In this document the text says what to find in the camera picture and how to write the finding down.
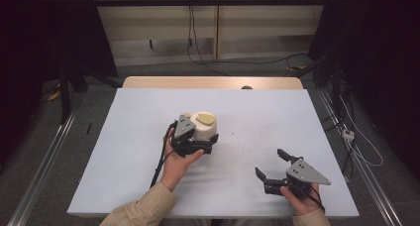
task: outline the table surface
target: table surface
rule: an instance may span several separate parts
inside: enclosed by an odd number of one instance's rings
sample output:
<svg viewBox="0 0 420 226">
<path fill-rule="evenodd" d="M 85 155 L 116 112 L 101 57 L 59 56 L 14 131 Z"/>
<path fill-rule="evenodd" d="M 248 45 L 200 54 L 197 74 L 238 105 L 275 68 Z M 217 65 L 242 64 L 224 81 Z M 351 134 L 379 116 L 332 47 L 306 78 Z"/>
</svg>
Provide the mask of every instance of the table surface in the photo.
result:
<svg viewBox="0 0 420 226">
<path fill-rule="evenodd" d="M 217 88 L 226 83 L 232 89 L 207 89 L 212 80 Z M 153 88 L 128 88 L 145 87 L 148 81 Z M 299 83 L 297 78 L 279 77 L 129 77 L 117 92 L 67 212 L 103 216 L 140 198 L 150 186 L 161 135 L 169 122 L 185 111 L 208 110 L 218 118 L 219 142 L 211 155 L 191 166 L 175 189 L 179 200 L 168 217 L 289 216 L 288 202 L 264 194 L 263 183 L 255 175 L 258 167 L 267 177 L 285 177 L 289 163 L 276 155 L 278 148 L 304 157 L 332 181 L 321 185 L 328 216 L 358 216 L 309 95 Z M 192 87 L 179 89 L 188 85 Z M 237 89 L 243 85 L 254 90 Z"/>
</svg>

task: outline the beige object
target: beige object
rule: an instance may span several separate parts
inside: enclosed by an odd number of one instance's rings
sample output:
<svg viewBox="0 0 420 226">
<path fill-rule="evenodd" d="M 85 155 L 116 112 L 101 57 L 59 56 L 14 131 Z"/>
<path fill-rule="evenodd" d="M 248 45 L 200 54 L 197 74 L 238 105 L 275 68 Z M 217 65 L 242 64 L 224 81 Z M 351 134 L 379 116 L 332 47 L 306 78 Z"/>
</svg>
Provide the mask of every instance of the beige object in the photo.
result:
<svg viewBox="0 0 420 226">
<path fill-rule="evenodd" d="M 191 118 L 191 114 L 189 112 L 185 112 L 184 113 L 185 118 L 189 119 Z"/>
<path fill-rule="evenodd" d="M 123 88 L 303 89 L 296 77 L 129 76 Z"/>
<path fill-rule="evenodd" d="M 194 140 L 207 141 L 217 134 L 217 120 L 212 113 L 200 111 L 192 114 L 190 120 L 196 125 Z"/>
</svg>

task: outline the sleeve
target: sleeve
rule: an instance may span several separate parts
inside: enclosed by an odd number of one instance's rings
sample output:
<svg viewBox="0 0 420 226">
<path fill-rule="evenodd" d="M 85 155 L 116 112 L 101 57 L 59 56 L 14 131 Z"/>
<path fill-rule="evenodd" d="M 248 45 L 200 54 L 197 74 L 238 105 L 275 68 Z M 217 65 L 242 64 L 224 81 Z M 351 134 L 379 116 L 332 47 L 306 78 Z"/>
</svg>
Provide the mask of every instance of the sleeve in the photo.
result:
<svg viewBox="0 0 420 226">
<path fill-rule="evenodd" d="M 330 222 L 321 209 L 314 210 L 310 213 L 293 216 L 294 226 L 330 226 Z"/>
<path fill-rule="evenodd" d="M 101 226 L 158 225 L 172 210 L 176 199 L 158 182 L 141 200 L 132 201 L 115 208 L 100 224 Z"/>
</svg>

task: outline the hand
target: hand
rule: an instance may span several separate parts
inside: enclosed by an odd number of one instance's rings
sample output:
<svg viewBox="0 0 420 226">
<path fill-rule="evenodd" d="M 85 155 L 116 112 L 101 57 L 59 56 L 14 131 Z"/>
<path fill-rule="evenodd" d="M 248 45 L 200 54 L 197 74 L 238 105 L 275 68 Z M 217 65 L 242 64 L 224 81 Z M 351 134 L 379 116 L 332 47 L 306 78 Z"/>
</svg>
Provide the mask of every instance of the hand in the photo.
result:
<svg viewBox="0 0 420 226">
<path fill-rule="evenodd" d="M 163 176 L 160 179 L 160 183 L 166 186 L 170 191 L 173 191 L 179 184 L 182 177 L 186 174 L 188 167 L 204 154 L 204 150 L 199 150 L 194 154 L 183 158 L 174 152 L 172 144 L 170 143 L 170 137 L 173 135 L 174 131 L 174 128 L 170 129 L 167 139 L 163 139 L 166 141 L 166 146 L 164 148 L 165 161 Z"/>
<path fill-rule="evenodd" d="M 318 197 L 318 194 L 314 191 L 316 190 L 319 193 L 319 184 L 318 183 L 312 183 L 312 187 L 309 189 L 309 195 L 320 200 Z M 287 187 L 282 186 L 280 188 L 281 193 L 283 194 L 284 198 L 286 198 L 291 206 L 294 208 L 295 215 L 300 216 L 307 213 L 310 213 L 317 208 L 319 208 L 318 204 L 316 204 L 314 201 L 312 201 L 310 198 L 305 198 L 302 200 L 299 200 Z"/>
</svg>

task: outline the cable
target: cable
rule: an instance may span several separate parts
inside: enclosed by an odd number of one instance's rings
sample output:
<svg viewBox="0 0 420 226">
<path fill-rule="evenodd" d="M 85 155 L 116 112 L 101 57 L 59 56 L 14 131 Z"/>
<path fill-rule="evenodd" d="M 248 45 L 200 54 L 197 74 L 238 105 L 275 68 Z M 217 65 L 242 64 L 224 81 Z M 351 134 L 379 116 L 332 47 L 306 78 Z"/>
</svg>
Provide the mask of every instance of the cable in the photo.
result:
<svg viewBox="0 0 420 226">
<path fill-rule="evenodd" d="M 345 117 L 346 117 L 345 114 L 341 114 L 339 121 L 337 121 L 337 123 L 335 125 L 327 128 L 327 129 L 324 129 L 324 132 L 330 131 L 330 130 L 335 129 L 336 127 L 340 126 L 343 123 Z"/>
<path fill-rule="evenodd" d="M 169 158 L 169 156 L 170 156 L 171 154 L 173 154 L 174 152 L 175 152 L 175 150 L 170 151 L 170 153 L 168 153 L 168 154 L 166 155 L 166 157 L 164 157 L 163 162 L 166 162 L 167 158 Z"/>
<path fill-rule="evenodd" d="M 315 21 L 315 25 L 318 28 L 318 21 L 316 20 L 316 15 L 315 15 L 315 9 L 314 6 L 312 6 L 312 14 L 314 15 L 314 21 Z"/>
<path fill-rule="evenodd" d="M 379 155 L 380 157 L 380 164 L 373 164 L 371 162 L 369 162 L 368 160 L 366 160 L 361 154 L 359 154 L 355 148 L 350 144 L 349 140 L 346 140 L 347 143 L 349 144 L 349 147 L 354 151 L 355 155 L 358 156 L 360 159 L 362 159 L 366 164 L 371 165 L 373 167 L 380 167 L 383 165 L 383 157 L 380 154 L 380 152 L 377 150 L 377 148 L 374 146 L 374 144 L 362 133 L 362 131 L 358 128 L 358 126 L 355 124 L 355 122 L 353 121 L 352 117 L 350 116 L 349 113 L 349 109 L 347 108 L 346 104 L 344 104 L 344 108 L 346 109 L 347 114 L 349 115 L 349 119 L 352 122 L 352 124 L 354 125 L 355 129 L 367 140 L 367 142 L 373 147 L 373 149 L 376 151 L 376 153 Z"/>
<path fill-rule="evenodd" d="M 191 54 L 189 52 L 189 47 L 190 47 L 190 40 L 191 40 L 191 28 L 194 34 L 194 43 L 195 43 L 195 47 L 197 49 L 198 52 L 198 56 L 201 60 L 201 62 L 198 62 L 196 60 L 193 60 L 191 58 Z M 189 6 L 189 31 L 188 31 L 188 46 L 187 46 L 187 52 L 188 52 L 188 57 L 191 60 L 191 62 L 196 63 L 196 64 L 204 64 L 206 66 L 207 69 L 217 72 L 219 74 L 223 74 L 223 75 L 228 75 L 227 73 L 224 73 L 222 71 L 218 71 L 215 69 L 210 68 L 207 64 L 211 64 L 211 63 L 240 63 L 240 64 L 270 64 L 270 63 L 276 63 L 276 62 L 280 62 L 283 60 L 287 61 L 287 73 L 284 75 L 286 76 L 290 70 L 290 66 L 288 64 L 288 60 L 291 57 L 297 57 L 297 56 L 307 56 L 307 54 L 295 54 L 295 55 L 290 55 L 284 58 L 280 58 L 280 59 L 276 59 L 276 60 L 269 60 L 269 61 L 261 61 L 261 62 L 253 62 L 253 61 L 239 61 L 239 60 L 213 60 L 213 61 L 204 61 L 202 56 L 201 56 L 201 52 L 198 48 L 198 43 L 197 43 L 197 35 L 196 35 L 196 31 L 195 31 L 195 16 L 194 16 L 194 8 L 192 6 Z"/>
<path fill-rule="evenodd" d="M 316 191 L 312 186 L 312 189 L 315 191 L 315 193 L 318 195 L 319 200 L 317 200 L 316 198 L 312 197 L 312 195 L 310 195 L 308 192 L 301 190 L 299 187 L 296 187 L 294 184 L 291 184 L 291 186 L 296 189 L 297 191 L 299 191 L 300 193 L 304 194 L 306 197 L 308 197 L 310 200 L 314 201 L 316 204 L 318 204 L 318 206 L 321 208 L 321 210 L 325 213 L 325 207 L 322 204 L 321 201 L 321 196 L 319 195 L 318 191 Z"/>
<path fill-rule="evenodd" d="M 193 29 L 193 32 L 194 32 L 195 47 L 196 47 L 196 49 L 197 49 L 198 56 L 200 57 L 201 63 L 200 63 L 200 62 L 195 62 L 195 61 L 191 58 L 191 55 L 190 55 L 190 53 L 189 53 L 189 40 L 191 39 L 191 23 L 192 23 L 192 29 Z M 226 76 L 231 76 L 230 74 L 227 74 L 227 73 L 225 73 L 225 72 L 223 72 L 223 71 L 219 71 L 219 70 L 215 70 L 215 69 L 210 68 L 210 66 L 208 66 L 208 65 L 207 65 L 207 63 L 206 63 L 206 62 L 203 60 L 203 58 L 201 57 L 200 50 L 198 49 L 197 34 L 196 34 L 196 32 L 195 32 L 195 17 L 194 17 L 194 8 L 193 8 L 192 6 L 189 6 L 188 57 L 189 57 L 189 59 L 190 59 L 193 63 L 197 63 L 197 64 L 204 64 L 204 66 L 205 66 L 208 70 L 210 70 L 210 71 L 213 71 L 213 72 L 216 72 L 216 73 L 219 73 L 219 74 L 222 74 L 222 75 L 226 75 Z"/>
<path fill-rule="evenodd" d="M 343 138 L 341 138 L 341 139 L 343 141 L 344 146 L 346 146 L 345 140 Z M 352 141 L 352 148 L 350 148 L 349 150 L 346 148 L 347 155 L 346 155 L 346 159 L 344 161 L 344 164 L 343 164 L 343 166 L 341 168 L 342 174 L 344 174 L 344 172 L 346 171 L 347 162 L 350 160 L 350 164 L 351 164 L 350 178 L 353 178 L 353 161 L 351 160 L 351 156 L 352 156 L 353 148 L 355 146 L 355 142 L 356 142 L 356 139 L 353 139 L 353 141 Z"/>
<path fill-rule="evenodd" d="M 169 127 L 167 127 L 166 134 L 164 134 L 163 147 L 161 147 L 160 159 L 158 161 L 157 168 L 155 169 L 155 175 L 154 175 L 154 178 L 152 179 L 151 188 L 157 183 L 158 174 L 160 173 L 161 167 L 163 166 L 163 163 L 165 161 L 163 156 L 164 156 L 164 148 L 166 147 L 167 135 L 169 134 L 169 131 L 171 128 L 176 127 L 176 124 L 177 124 L 177 121 L 175 120 L 172 124 L 169 125 Z"/>
<path fill-rule="evenodd" d="M 325 118 L 323 118 L 323 119 L 321 119 L 319 122 L 321 122 L 321 124 L 323 124 L 323 123 L 325 123 L 327 120 L 329 120 L 330 118 L 332 118 L 333 116 L 332 115 L 330 115 L 330 116 L 328 116 L 328 117 L 325 117 Z"/>
</svg>

